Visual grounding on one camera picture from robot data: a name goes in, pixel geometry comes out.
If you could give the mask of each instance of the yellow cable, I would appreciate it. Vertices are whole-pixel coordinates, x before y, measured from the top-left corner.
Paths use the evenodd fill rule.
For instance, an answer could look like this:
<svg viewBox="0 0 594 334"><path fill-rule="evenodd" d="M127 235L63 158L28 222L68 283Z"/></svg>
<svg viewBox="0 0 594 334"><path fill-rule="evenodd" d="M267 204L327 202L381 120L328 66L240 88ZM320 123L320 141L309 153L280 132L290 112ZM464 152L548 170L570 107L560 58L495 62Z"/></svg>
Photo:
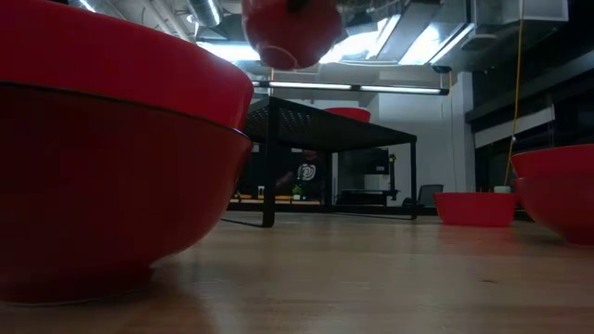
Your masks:
<svg viewBox="0 0 594 334"><path fill-rule="evenodd" d="M510 151L508 153L508 164L505 171L505 183L504 186L508 185L510 180L510 167L511 167L511 153L513 152L513 144L515 143L516 135L516 124L518 121L518 110L520 108L520 78L522 73L522 37L523 37L523 12L525 7L525 0L522 1L522 15L520 17L520 36L518 38L518 65L516 71L516 97L515 97L515 110L513 112L513 125L511 128L511 139L510 139Z"/></svg>

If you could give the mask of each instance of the ceiling duct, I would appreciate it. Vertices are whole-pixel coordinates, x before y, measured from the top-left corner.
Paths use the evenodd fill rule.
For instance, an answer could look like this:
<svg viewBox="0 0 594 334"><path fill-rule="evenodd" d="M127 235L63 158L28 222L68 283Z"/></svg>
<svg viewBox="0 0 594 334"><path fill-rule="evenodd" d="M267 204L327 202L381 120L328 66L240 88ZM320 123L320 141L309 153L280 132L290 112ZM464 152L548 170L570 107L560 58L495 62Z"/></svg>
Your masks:
<svg viewBox="0 0 594 334"><path fill-rule="evenodd" d="M187 5L201 27L216 27L223 20L219 0L187 0Z"/></svg>

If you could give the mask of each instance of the black table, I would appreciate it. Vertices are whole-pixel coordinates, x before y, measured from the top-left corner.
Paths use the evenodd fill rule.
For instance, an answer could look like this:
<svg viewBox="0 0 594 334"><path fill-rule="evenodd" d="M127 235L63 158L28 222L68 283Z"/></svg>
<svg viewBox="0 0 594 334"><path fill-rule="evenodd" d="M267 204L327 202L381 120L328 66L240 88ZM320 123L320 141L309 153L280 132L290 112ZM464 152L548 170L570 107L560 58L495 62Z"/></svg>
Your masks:
<svg viewBox="0 0 594 334"><path fill-rule="evenodd" d="M368 122L360 122L325 110L307 107L277 97L266 97L250 106L245 134L265 145L266 174L264 217L260 227L275 223L274 171L278 149L289 148L322 151L326 156L325 212L336 212L332 205L332 154L348 150L410 144L410 189L412 219L417 217L417 137Z"/></svg>

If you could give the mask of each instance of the wooden table surface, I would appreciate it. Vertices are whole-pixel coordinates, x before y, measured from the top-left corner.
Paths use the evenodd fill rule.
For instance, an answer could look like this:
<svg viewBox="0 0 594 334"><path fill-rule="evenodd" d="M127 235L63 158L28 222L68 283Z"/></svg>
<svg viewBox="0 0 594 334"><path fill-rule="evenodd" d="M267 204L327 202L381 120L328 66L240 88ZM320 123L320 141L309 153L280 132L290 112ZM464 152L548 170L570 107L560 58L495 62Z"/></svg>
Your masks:
<svg viewBox="0 0 594 334"><path fill-rule="evenodd" d="M145 289L0 304L0 333L594 333L594 250L531 223L437 223L288 213L269 230L221 223L157 263Z"/></svg>

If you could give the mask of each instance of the red bowl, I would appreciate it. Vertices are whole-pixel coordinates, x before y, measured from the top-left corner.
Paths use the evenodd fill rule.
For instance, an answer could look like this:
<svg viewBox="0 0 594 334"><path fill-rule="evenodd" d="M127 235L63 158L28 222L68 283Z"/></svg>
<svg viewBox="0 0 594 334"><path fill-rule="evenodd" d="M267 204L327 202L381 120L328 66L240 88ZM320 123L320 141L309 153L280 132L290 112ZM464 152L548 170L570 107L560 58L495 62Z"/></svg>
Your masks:
<svg viewBox="0 0 594 334"><path fill-rule="evenodd" d="M518 203L515 194L438 193L437 212L445 225L507 227Z"/></svg>
<svg viewBox="0 0 594 334"><path fill-rule="evenodd" d="M540 149L511 157L518 177L594 173L594 145Z"/></svg>
<svg viewBox="0 0 594 334"><path fill-rule="evenodd" d="M243 128L252 81L192 43L47 0L0 1L0 13L0 40L10 49L0 53L0 81L111 96Z"/></svg>
<svg viewBox="0 0 594 334"><path fill-rule="evenodd" d="M251 152L214 122L0 84L0 300L65 302L150 279L218 222Z"/></svg>
<svg viewBox="0 0 594 334"><path fill-rule="evenodd" d="M342 34L333 0L306 2L291 13L288 0L243 0L243 30L262 61L275 69L315 65Z"/></svg>
<svg viewBox="0 0 594 334"><path fill-rule="evenodd" d="M569 243L594 246L594 173L515 181L522 206Z"/></svg>
<svg viewBox="0 0 594 334"><path fill-rule="evenodd" d="M371 119L371 113L361 108L328 108L326 111L361 122L369 122L369 119Z"/></svg>

